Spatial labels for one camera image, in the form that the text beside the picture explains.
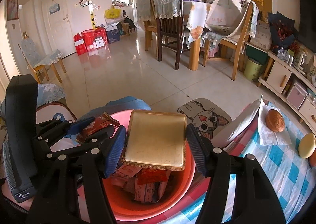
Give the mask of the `pink plastic trash basin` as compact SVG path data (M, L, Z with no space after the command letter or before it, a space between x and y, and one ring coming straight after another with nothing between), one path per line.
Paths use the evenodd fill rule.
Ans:
M195 162L185 141L186 116L126 110L111 115L127 129L122 161L103 185L118 221L163 214L188 191Z

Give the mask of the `red snack packet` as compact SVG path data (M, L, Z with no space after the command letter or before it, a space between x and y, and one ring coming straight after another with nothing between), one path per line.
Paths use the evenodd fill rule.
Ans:
M75 140L79 144L83 144L89 136L96 133L97 131L109 126L113 126L117 128L119 127L119 125L120 125L120 122L118 120L115 120L106 112L103 112L102 115L96 117L93 122L91 122L87 127L85 127L79 133L79 135L77 135Z

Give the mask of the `gold square tin lid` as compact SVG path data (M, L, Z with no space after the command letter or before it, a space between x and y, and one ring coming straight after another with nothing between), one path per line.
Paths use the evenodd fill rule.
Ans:
M184 170L186 125L185 114L131 111L122 162L142 168Z

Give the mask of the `blue white checkered tablecloth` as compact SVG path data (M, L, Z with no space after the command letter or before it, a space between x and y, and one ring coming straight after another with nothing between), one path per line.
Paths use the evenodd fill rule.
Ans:
M187 115L188 123L202 111L202 106L210 106L207 99L195 99L177 109L179 113ZM220 146L226 146L229 154L240 157L247 153L253 154L269 178L281 203L287 223L307 206L308 199L315 188L315 168L310 167L308 160L298 154L298 146L303 133L282 113L286 131L291 143L288 145L261 145L258 132L258 110L260 99L249 104L241 114L229 124L225 125L218 134L213 135ZM229 221L232 215L233 196L235 195L236 175L230 176L228 202L223 215L223 222ZM164 213L164 220L159 223L195 223L205 199L209 181L201 181L194 185L190 195L179 202L180 210L168 210Z

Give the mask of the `white paper napkin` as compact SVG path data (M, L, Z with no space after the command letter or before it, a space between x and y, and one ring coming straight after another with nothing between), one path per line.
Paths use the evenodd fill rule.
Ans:
M266 105L263 101L263 98L261 98L258 117L258 133L260 137L260 145L290 145L292 142L286 127L282 132L274 132L266 126L265 118L267 112L270 109L275 109L281 113L278 108Z

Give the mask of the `red orange apple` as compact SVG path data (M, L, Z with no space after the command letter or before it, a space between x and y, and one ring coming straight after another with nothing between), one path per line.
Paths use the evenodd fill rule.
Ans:
M308 161L311 167L316 167L316 150L308 158Z

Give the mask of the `large yellow pear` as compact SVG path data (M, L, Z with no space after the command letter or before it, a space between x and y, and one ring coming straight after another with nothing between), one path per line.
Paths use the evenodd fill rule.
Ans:
M298 153L303 159L309 158L315 150L315 135L313 133L306 134L299 143Z

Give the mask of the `brown muffin cake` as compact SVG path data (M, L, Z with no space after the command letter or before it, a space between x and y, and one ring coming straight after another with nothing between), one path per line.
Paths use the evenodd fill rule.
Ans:
M280 112L275 109L270 109L267 112L266 118L266 126L274 132L282 132L285 128L285 121Z

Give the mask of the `cat face floor mat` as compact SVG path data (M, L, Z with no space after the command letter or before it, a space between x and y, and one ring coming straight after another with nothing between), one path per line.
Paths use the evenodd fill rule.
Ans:
M185 114L187 124L193 124L197 132L212 140L231 121L223 109L205 98L198 98L180 106L178 113Z

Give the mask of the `cream tv cabinet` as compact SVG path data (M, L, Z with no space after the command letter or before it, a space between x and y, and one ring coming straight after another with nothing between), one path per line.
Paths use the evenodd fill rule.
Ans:
M267 87L298 116L300 123L304 122L312 132L315 132L315 87L293 65L282 61L273 52L269 51L266 69L258 79L258 84ZM294 81L300 82L307 90L307 96L296 109L286 99L289 89Z

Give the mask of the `green waste bin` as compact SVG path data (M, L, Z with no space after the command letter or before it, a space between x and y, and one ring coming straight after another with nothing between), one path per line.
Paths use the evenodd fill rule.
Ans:
M251 82L256 80L259 77L261 67L262 65L258 61L248 58L244 70L245 78Z

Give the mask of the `red gift bags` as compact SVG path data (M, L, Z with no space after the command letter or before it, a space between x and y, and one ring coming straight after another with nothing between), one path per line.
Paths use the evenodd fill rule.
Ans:
M104 47L108 43L106 29L103 27L77 33L73 40L78 55Z

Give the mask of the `dark flower bouquet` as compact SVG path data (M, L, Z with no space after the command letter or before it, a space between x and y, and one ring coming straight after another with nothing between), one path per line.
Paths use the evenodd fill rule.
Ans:
M280 12L276 14L269 12L268 23L272 38L271 51L277 53L281 48L288 49L297 36L295 21Z

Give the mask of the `white folded cushion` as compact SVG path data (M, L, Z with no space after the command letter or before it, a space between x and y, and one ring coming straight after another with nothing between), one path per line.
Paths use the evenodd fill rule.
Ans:
M206 18L209 31L232 37L238 33L251 0L214 0Z

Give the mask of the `black television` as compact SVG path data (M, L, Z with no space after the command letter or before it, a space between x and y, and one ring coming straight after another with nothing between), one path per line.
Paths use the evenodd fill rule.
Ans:
M311 0L300 0L298 40L315 53L315 6Z

